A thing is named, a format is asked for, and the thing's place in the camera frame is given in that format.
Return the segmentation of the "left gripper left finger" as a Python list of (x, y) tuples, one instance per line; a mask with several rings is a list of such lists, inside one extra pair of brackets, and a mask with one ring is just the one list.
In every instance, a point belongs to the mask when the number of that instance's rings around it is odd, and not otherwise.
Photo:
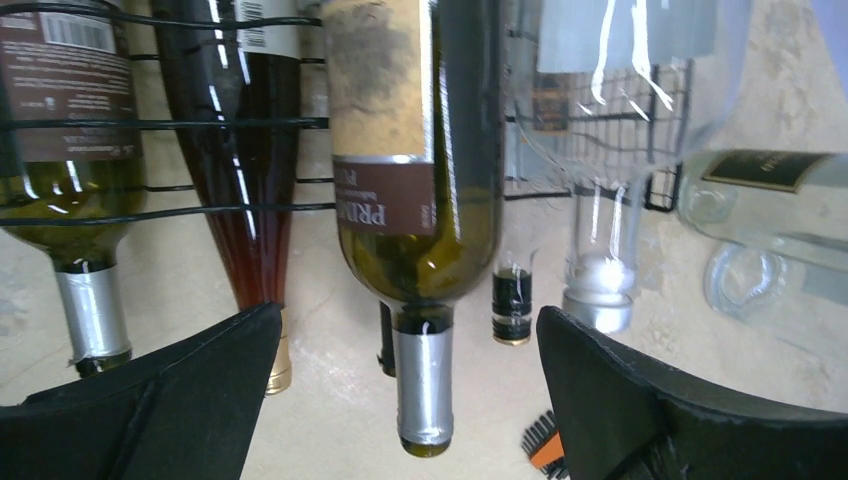
[(5, 479), (237, 479), (282, 333), (254, 306), (1, 410)]

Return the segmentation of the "clear round bottle silver cap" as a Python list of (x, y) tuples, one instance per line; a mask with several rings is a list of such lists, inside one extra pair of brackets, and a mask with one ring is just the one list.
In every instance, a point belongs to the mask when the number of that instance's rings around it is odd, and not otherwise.
[(846, 314), (846, 155), (703, 152), (684, 169), (677, 213), (722, 243), (704, 278), (714, 309), (748, 320), (822, 302)]

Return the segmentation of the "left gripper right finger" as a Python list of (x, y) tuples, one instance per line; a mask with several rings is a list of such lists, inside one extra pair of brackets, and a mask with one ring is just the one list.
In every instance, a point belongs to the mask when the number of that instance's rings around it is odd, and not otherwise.
[(847, 417), (696, 377), (555, 306), (536, 338), (574, 479), (843, 479)]

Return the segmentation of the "dark green bottle silver foil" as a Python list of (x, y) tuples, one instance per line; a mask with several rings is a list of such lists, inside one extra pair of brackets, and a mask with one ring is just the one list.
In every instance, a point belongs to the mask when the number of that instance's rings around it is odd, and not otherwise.
[(501, 234), (501, 1), (325, 1), (321, 20), (340, 247), (385, 303), (405, 451), (434, 457), (454, 432), (456, 302)]

